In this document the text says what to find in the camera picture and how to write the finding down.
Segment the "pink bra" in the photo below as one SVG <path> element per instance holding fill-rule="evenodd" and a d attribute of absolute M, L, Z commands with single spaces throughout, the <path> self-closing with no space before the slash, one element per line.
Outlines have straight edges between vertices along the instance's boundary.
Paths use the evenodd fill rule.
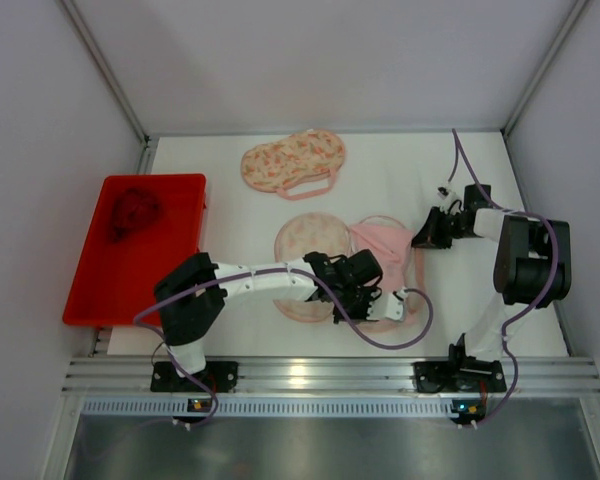
<path fill-rule="evenodd" d="M 369 223 L 351 225 L 349 231 L 355 251 L 369 249 L 379 263 L 380 288 L 387 292 L 402 290 L 406 286 L 412 232 L 402 227 Z"/>

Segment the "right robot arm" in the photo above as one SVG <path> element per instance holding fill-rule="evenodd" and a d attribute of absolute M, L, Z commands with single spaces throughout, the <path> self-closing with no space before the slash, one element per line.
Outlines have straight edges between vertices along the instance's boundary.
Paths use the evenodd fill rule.
<path fill-rule="evenodd" d="M 420 393 L 505 392 L 503 342 L 515 330 L 505 325 L 505 308 L 520 304 L 542 309 L 569 293 L 569 224 L 503 212 L 492 205 L 490 193 L 487 184 L 468 185 L 459 198 L 441 187 L 443 203 L 430 209 L 412 240 L 414 248 L 430 250 L 449 249 L 453 240 L 464 238 L 485 238 L 497 244 L 494 297 L 478 322 L 449 345 L 445 360 L 415 364 Z"/>

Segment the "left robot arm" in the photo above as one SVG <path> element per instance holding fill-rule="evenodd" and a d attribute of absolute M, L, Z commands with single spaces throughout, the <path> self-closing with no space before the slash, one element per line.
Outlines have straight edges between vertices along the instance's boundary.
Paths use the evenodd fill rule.
<path fill-rule="evenodd" d="M 165 346 L 176 375 L 206 368 L 203 338 L 223 310 L 248 301 L 329 303 L 337 320 L 375 322 L 386 313 L 382 269 L 369 250 L 348 257 L 309 252 L 270 265 L 216 263 L 200 252 L 154 287 Z"/>

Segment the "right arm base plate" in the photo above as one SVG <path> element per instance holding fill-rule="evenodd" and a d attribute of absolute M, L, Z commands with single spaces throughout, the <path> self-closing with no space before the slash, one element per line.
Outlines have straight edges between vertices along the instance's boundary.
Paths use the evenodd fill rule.
<path fill-rule="evenodd" d="M 419 393 L 505 393 L 507 390 L 499 361 L 469 358 L 416 362 L 414 374 Z"/>

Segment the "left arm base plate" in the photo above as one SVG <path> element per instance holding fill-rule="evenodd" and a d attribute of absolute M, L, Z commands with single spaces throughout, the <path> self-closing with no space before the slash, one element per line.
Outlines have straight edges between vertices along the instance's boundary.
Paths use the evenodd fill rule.
<path fill-rule="evenodd" d="M 239 364 L 234 361 L 210 361 L 204 370 L 193 374 L 196 383 L 181 376 L 170 361 L 156 362 L 150 383 L 150 391 L 154 393 L 202 392 L 199 384 L 214 393 L 228 393 L 238 380 Z"/>

